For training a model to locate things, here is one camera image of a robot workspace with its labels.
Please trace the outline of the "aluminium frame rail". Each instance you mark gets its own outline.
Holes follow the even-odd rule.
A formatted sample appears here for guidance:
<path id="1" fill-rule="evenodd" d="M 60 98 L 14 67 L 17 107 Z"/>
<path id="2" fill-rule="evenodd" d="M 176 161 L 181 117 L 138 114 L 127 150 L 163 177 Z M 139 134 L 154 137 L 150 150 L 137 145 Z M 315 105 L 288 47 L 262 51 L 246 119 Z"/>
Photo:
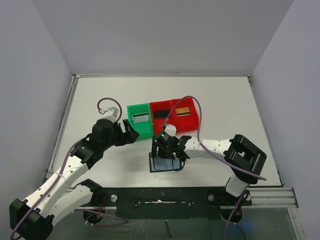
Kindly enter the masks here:
<path id="1" fill-rule="evenodd" d="M 298 208 L 299 203 L 293 187 L 249 188 L 251 208 Z"/>

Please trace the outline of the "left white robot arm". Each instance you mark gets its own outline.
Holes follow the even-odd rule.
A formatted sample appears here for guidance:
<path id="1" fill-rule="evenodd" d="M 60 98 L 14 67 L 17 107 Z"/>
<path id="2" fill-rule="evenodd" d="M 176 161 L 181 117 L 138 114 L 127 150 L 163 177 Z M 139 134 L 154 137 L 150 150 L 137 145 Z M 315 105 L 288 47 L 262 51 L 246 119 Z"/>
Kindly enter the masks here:
<path id="1" fill-rule="evenodd" d="M 118 122 L 99 119 L 91 133 L 74 143 L 68 150 L 61 167 L 36 191 L 23 200 L 15 199 L 9 206 L 9 224 L 12 229 L 10 239 L 46 240 L 51 234 L 58 217 L 67 213 L 59 205 L 70 202 L 66 209 L 72 211 L 88 203 L 98 184 L 93 181 L 80 187 L 71 196 L 64 195 L 66 190 L 94 164 L 101 160 L 104 152 L 115 146 L 133 144 L 139 133 L 127 119 L 121 126 Z"/>

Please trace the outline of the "gold credit card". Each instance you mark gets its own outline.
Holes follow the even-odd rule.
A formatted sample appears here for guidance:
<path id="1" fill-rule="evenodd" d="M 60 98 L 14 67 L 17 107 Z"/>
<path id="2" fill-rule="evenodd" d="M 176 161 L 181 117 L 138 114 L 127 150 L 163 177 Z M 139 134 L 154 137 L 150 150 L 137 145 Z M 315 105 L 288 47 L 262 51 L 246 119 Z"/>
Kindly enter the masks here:
<path id="1" fill-rule="evenodd" d="M 177 117 L 185 117 L 191 114 L 191 110 L 189 107 L 180 107 L 175 109 L 175 113 Z"/>

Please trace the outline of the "black credit card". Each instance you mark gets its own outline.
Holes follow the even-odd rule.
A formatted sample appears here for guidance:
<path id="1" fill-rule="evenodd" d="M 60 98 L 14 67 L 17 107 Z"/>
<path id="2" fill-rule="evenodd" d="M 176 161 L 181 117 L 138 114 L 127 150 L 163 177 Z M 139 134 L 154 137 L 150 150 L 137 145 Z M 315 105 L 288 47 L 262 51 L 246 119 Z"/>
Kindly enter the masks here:
<path id="1" fill-rule="evenodd" d="M 153 118 L 157 119 L 166 119 L 169 115 L 170 111 L 168 109 L 165 110 L 157 110 L 153 112 Z"/>

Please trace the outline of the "right red plastic bin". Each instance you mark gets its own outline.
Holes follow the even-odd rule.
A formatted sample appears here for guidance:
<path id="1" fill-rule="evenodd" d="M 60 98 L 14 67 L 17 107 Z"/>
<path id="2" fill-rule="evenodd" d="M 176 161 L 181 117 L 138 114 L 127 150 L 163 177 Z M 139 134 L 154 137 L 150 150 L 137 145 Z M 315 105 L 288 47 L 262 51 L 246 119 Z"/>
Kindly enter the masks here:
<path id="1" fill-rule="evenodd" d="M 176 108 L 189 107 L 191 114 L 177 117 Z M 170 117 L 171 123 L 176 127 L 178 133 L 192 132 L 199 127 L 199 115 L 196 110 L 194 100 L 191 97 L 183 99 L 175 108 Z"/>

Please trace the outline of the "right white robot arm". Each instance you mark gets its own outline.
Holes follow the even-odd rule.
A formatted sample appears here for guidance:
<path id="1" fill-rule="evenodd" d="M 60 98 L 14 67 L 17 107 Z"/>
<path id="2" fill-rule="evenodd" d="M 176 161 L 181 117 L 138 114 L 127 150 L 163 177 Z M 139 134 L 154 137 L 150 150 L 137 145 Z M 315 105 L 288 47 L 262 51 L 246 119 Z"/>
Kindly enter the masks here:
<path id="1" fill-rule="evenodd" d="M 190 135 L 178 138 L 163 130 L 152 137 L 149 157 L 151 172 L 180 171 L 189 159 L 219 160 L 233 172 L 225 191 L 236 198 L 248 186 L 267 180 L 261 176 L 267 155 L 241 134 L 231 139 L 210 140 Z"/>

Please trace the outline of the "green plastic bin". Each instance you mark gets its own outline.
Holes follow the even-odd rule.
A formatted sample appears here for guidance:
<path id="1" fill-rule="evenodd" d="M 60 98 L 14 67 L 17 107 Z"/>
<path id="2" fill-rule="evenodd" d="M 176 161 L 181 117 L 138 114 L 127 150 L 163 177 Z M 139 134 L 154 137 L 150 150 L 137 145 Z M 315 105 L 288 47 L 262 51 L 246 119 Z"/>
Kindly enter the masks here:
<path id="1" fill-rule="evenodd" d="M 149 121 L 147 122 L 140 122 L 140 123 L 133 123 L 132 115 L 140 114 L 140 113 L 148 113 L 149 114 Z M 139 140 L 151 138 L 154 135 L 151 111 L 150 111 L 150 104 L 143 103 L 143 104 L 135 104 L 135 105 L 128 105 L 127 106 L 127 118 L 133 127 L 133 129 L 139 133 Z"/>

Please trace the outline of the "silver credit card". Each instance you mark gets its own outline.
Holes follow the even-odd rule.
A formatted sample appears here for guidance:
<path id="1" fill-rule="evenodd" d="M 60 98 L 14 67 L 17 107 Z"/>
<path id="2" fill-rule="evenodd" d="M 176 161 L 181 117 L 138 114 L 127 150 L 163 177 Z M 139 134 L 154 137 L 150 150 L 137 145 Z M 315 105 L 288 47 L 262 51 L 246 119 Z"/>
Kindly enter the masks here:
<path id="1" fill-rule="evenodd" d="M 143 123 L 149 121 L 149 114 L 147 112 L 137 113 L 132 115 L 133 123 Z"/>

